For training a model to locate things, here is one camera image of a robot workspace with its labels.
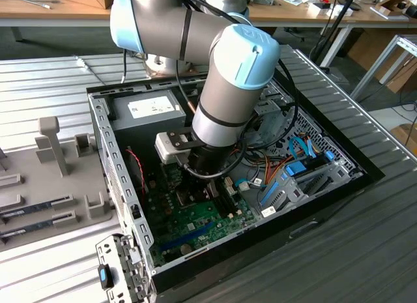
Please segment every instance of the metal table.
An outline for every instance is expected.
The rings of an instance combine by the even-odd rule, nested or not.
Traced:
[[[397,47],[403,48],[404,52],[398,57],[398,59],[386,71],[385,75],[379,81],[383,85],[391,78],[391,76],[394,75],[395,72],[398,71],[400,65],[405,62],[405,59],[409,55],[417,57],[417,35],[396,35],[393,37],[391,42],[387,45],[375,63],[373,63],[365,76],[360,80],[360,83],[355,87],[355,89],[353,89],[351,93],[352,99],[357,98],[362,93],[378,69],[385,63],[387,58],[391,55],[392,52],[394,52]]]
[[[119,82],[121,55],[84,57],[106,83]],[[417,159],[299,51],[281,58],[297,87],[385,173],[320,228],[222,280],[188,302],[381,302],[416,296]],[[30,146],[37,117],[56,115],[62,140],[93,132],[84,88],[98,85],[74,58],[3,61],[0,145]],[[129,59],[127,78],[145,77]],[[0,253],[5,302],[104,302],[94,244],[108,223]]]

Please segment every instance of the black cable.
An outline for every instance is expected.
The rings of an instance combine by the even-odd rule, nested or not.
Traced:
[[[383,83],[377,90],[375,90],[373,93],[371,93],[371,94],[369,94],[369,95],[367,95],[365,98],[362,98],[362,99],[360,99],[360,100],[358,100],[358,103],[362,103],[363,101],[365,101],[365,100],[367,100],[367,99],[369,99],[369,98],[371,98],[374,94],[377,94],[384,86],[387,86],[389,83],[391,83],[391,82],[393,82],[393,81],[395,81],[395,80],[397,80],[398,78],[400,78],[401,76],[404,76],[405,75],[405,73],[407,73],[410,69],[412,68],[412,66],[411,67],[408,67],[402,74],[400,74],[400,75],[398,75],[398,76],[393,76],[391,79],[389,79],[389,80],[387,80],[387,81],[385,81],[385,83]]]
[[[415,74],[417,72],[417,68],[414,70],[414,72],[410,75],[411,77]],[[404,88],[407,86],[407,83],[408,83],[409,81],[407,80],[405,83],[404,83],[404,85],[401,87],[401,90],[400,90],[400,92],[399,92],[399,105],[403,108],[403,110],[404,111],[407,111],[407,112],[412,112],[412,111],[417,111],[417,102],[415,102],[415,101],[410,101],[410,102],[403,102],[403,99],[402,99],[402,96],[403,96],[403,91],[404,91]],[[412,109],[406,109],[406,108],[404,108],[404,105],[405,104],[413,104],[414,106],[413,106],[413,108]]]
[[[126,79],[126,49],[123,49],[123,75],[122,75],[122,81],[120,83],[124,83],[124,80]]]
[[[188,1],[186,1],[186,0],[182,0],[182,4],[183,4],[183,5],[185,5],[185,7],[186,7],[188,10],[191,10],[191,6],[190,6],[190,4],[188,3]]]
[[[190,108],[191,112],[193,112],[193,114],[195,114],[195,106],[193,105],[193,102],[191,102],[191,100],[188,98],[188,96],[185,93],[185,90],[182,87],[181,82],[180,82],[180,76],[179,76],[179,73],[178,73],[178,60],[175,61],[175,78],[177,79],[178,88],[180,89],[180,92],[181,92],[182,96],[184,97],[185,101],[187,102],[188,107]]]
[[[234,23],[234,24],[238,24],[239,22],[237,20],[235,20],[234,18],[232,18],[230,15],[228,15],[228,13],[223,12],[222,10],[219,10],[218,8],[215,8],[214,6],[208,4],[206,1],[204,0],[191,0],[191,1],[195,1],[196,3],[208,8],[211,12],[215,13],[218,16],[223,16],[225,19],[227,19],[228,21]]]
[[[187,4],[190,5],[195,11],[204,13],[193,1],[191,1],[191,0],[182,0],[182,2],[184,3],[184,5],[185,5],[185,2],[187,2]]]
[[[278,138],[276,138],[273,141],[271,141],[269,143],[266,143],[264,145],[259,145],[259,146],[256,146],[256,147],[248,147],[248,149],[251,150],[251,151],[265,149],[265,148],[270,147],[271,145],[274,145],[275,143],[277,143],[279,140],[281,140],[287,134],[289,134],[289,132],[294,127],[295,122],[297,121],[297,118],[298,118],[298,91],[295,87],[294,80],[291,77],[289,71],[287,70],[287,67],[284,65],[284,63],[282,63],[281,59],[278,61],[278,64],[282,67],[282,70],[284,71],[285,75],[287,76],[288,80],[290,81],[290,83],[293,87],[292,92],[293,92],[293,96],[294,96],[294,105],[295,105],[293,119],[291,120],[291,123],[289,124],[287,129],[285,129],[284,132]]]
[[[407,146],[407,143],[410,140],[411,133],[412,133],[412,129],[414,128],[414,124],[416,124],[416,121],[417,121],[417,116],[416,116],[416,118],[414,119],[414,121],[411,124],[410,131],[409,131],[409,136],[407,137],[407,140],[405,141],[405,145],[404,145],[405,147]]]
[[[228,172],[230,172],[232,169],[234,169],[236,166],[239,165],[239,163],[242,161],[242,159],[243,159],[243,157],[245,155],[246,147],[247,147],[246,146],[246,142],[245,141],[242,141],[242,149],[240,151],[239,157],[235,161],[233,161],[232,164],[230,164],[229,166],[227,166],[225,169],[219,171],[218,173],[211,174],[211,175],[202,175],[202,174],[199,174],[196,171],[194,171],[190,166],[185,165],[184,168],[191,175],[193,175],[194,177],[200,178],[200,179],[214,179],[214,178],[221,177],[221,176],[227,174]]]
[[[327,20],[326,26],[325,26],[325,27],[324,27],[324,29],[323,29],[323,33],[324,33],[324,34],[326,33],[326,30],[327,30],[328,24],[330,23],[330,20],[332,19],[332,16],[333,16],[333,11],[334,11],[334,7],[336,6],[337,1],[338,1],[338,0],[334,0],[332,11],[331,11],[331,13],[330,13],[330,16],[328,17],[328,20]],[[323,39],[323,37],[324,37],[324,36],[323,36],[322,34],[320,34],[319,39],[317,40],[317,42],[315,43],[315,46],[311,49],[311,51],[310,51],[310,53],[309,53],[309,55],[308,55],[308,57],[309,57],[309,58],[311,58],[311,54],[314,52],[314,50],[315,50],[315,49],[317,48],[317,46],[320,44],[320,42],[321,42],[321,40]]]
[[[412,120],[410,120],[409,118],[405,117],[404,115],[402,115],[401,113],[398,113],[396,109],[392,108],[392,110],[394,112],[396,112],[399,116],[401,116],[402,118],[404,118],[406,121],[412,123]]]

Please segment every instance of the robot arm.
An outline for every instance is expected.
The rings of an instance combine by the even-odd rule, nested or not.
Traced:
[[[273,76],[278,43],[255,27],[187,10],[181,0],[115,0],[110,26],[121,48],[209,64],[192,123],[202,146],[188,159],[194,171],[216,173]]]

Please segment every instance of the cable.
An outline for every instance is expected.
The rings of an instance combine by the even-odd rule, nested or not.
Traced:
[[[417,121],[417,116],[416,116],[416,118],[413,120],[413,122],[411,124],[410,131],[409,131],[409,136],[407,137],[407,140],[405,141],[405,145],[404,145],[405,147],[407,146],[407,143],[410,140],[411,133],[412,133],[412,129],[414,128],[414,124],[416,124],[416,121]]]
[[[268,159],[268,157],[266,156],[266,154],[265,154],[265,152],[262,152],[263,153],[263,156],[265,157],[265,177],[264,177],[264,179],[265,179],[265,182],[268,180],[268,171],[269,171],[269,159]]]
[[[223,169],[222,171],[219,171],[218,173],[215,173],[215,174],[211,174],[211,175],[199,174],[196,171],[194,171],[190,166],[188,166],[188,164],[184,165],[184,169],[187,170],[187,172],[189,172],[194,177],[197,177],[197,178],[200,178],[200,179],[215,179],[215,178],[218,178],[218,177],[221,177],[221,176],[227,174],[232,169],[234,169],[236,166],[238,166],[240,161],[242,161],[242,159],[245,155],[245,152],[246,152],[246,142],[242,141],[242,149],[241,149],[239,157],[237,157],[236,160],[232,164],[227,166],[225,169]]]
[[[122,81],[120,83],[124,83],[125,79],[126,79],[126,49],[123,49],[123,75],[122,75]]]
[[[401,116],[402,118],[404,118],[406,121],[408,121],[408,122],[412,123],[412,120],[410,120],[409,118],[405,117],[404,115],[402,115],[402,114],[398,113],[396,109],[392,108],[392,110],[393,110],[394,112],[396,112],[399,116]]]
[[[334,11],[334,7],[336,6],[336,3],[337,3],[337,1],[338,0],[334,0],[334,3],[333,3],[333,7],[332,7],[332,11],[330,12],[330,16],[328,17],[328,20],[327,20],[327,23],[326,23],[326,26],[324,27],[324,29],[323,29],[323,33],[326,33],[326,30],[327,30],[327,27],[328,27],[328,24],[330,23],[330,20],[332,19],[332,16],[333,16],[333,11]],[[324,36],[322,35],[322,34],[320,34],[320,37],[319,37],[319,39],[317,40],[317,42],[315,43],[315,46],[311,49],[311,51],[310,51],[310,53],[309,53],[309,55],[308,55],[308,58],[310,58],[311,57],[311,54],[313,53],[313,51],[319,46],[319,44],[321,43],[321,39],[323,38]]]
[[[387,86],[389,83],[391,83],[391,82],[393,82],[393,81],[395,81],[395,80],[397,80],[398,78],[400,78],[401,76],[404,76],[405,75],[405,73],[407,73],[410,69],[412,68],[412,66],[411,67],[408,67],[402,74],[400,74],[400,75],[398,75],[398,76],[393,76],[391,79],[389,79],[389,80],[387,80],[387,81],[385,81],[385,83],[383,83],[377,90],[375,90],[373,93],[371,93],[371,94],[369,94],[369,95],[367,95],[365,98],[363,98],[363,99],[361,99],[361,100],[358,100],[358,103],[362,103],[363,101],[365,101],[365,100],[367,100],[367,99],[369,99],[369,98],[371,98],[374,94],[376,94],[376,93],[378,93],[384,86]]]
[[[133,153],[132,150],[126,149],[126,151],[129,152],[135,158],[139,166],[139,170],[141,171],[141,179],[142,179],[142,196],[145,197],[145,179],[143,178],[143,170],[142,170],[141,161],[139,161],[139,158],[136,156],[136,154]]]
[[[190,108],[191,112],[195,114],[195,106],[193,102],[188,98],[187,94],[185,93],[184,88],[182,88],[181,82],[180,82],[180,76],[178,73],[178,60],[175,61],[175,78],[177,79],[178,87],[181,91],[182,96],[184,97],[185,101],[187,101],[187,105]]]
[[[204,13],[193,1],[191,1],[191,0],[182,0],[182,2],[184,2],[184,5],[185,5],[185,2],[187,2],[187,4],[190,5],[195,11]]]
[[[38,1],[35,1],[35,0],[22,0],[22,1],[25,1],[26,3],[30,3],[30,4],[32,4],[32,5],[37,5],[37,6],[40,6],[40,7],[42,7],[42,8],[48,8],[48,9],[51,9],[51,6],[50,6],[50,5],[47,5],[47,4],[45,4],[45,3],[38,2]]]
[[[414,70],[414,72],[410,75],[411,77],[415,74],[417,72],[417,68]],[[411,111],[417,111],[417,102],[415,102],[415,101],[410,101],[410,102],[405,102],[405,103],[403,103],[403,99],[402,99],[402,96],[403,96],[403,91],[404,91],[404,88],[405,88],[405,86],[407,86],[407,83],[409,82],[409,80],[407,80],[405,83],[404,83],[404,85],[401,87],[401,90],[400,90],[400,92],[399,92],[399,105],[403,108],[403,110],[404,111],[407,111],[407,112],[411,112]],[[406,109],[406,108],[404,108],[404,105],[405,104],[413,104],[414,106],[413,106],[413,108],[412,109]]]
[[[266,143],[264,145],[260,145],[260,146],[256,146],[256,147],[248,147],[248,149],[251,150],[251,151],[265,149],[265,148],[270,147],[271,145],[274,145],[275,143],[277,143],[279,140],[284,138],[291,131],[291,129],[294,127],[295,122],[298,118],[298,91],[295,87],[294,80],[291,77],[289,71],[287,70],[287,67],[285,67],[284,63],[282,63],[281,59],[278,61],[278,64],[282,67],[282,70],[284,71],[285,75],[287,76],[288,80],[290,81],[291,85],[293,86],[292,90],[293,90],[294,105],[295,105],[293,119],[291,120],[291,123],[289,124],[287,129],[285,129],[284,132],[278,138],[276,138],[273,141],[271,141],[269,143]]]
[[[223,16],[225,19],[232,22],[233,24],[239,23],[237,20],[232,18],[230,15],[228,15],[226,12],[223,12],[222,10],[219,10],[218,8],[215,8],[214,6],[208,4],[204,0],[191,0],[191,1],[195,1],[196,3],[208,8],[211,12],[215,13],[218,16]]]

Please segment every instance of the desk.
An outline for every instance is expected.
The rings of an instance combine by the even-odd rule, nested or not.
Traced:
[[[0,26],[57,26],[57,27],[98,27],[109,26],[110,9],[89,7],[79,3],[61,0],[51,4],[52,9],[38,7],[21,0],[0,0]],[[327,16],[314,16],[307,5],[294,6],[282,0],[277,5],[251,5],[250,20],[258,27],[324,27]],[[362,10],[354,12],[340,23],[341,31],[334,40],[321,66],[328,67],[351,30],[355,27],[371,28],[417,28],[417,20],[409,22],[387,21],[370,11],[373,5],[361,3]]]

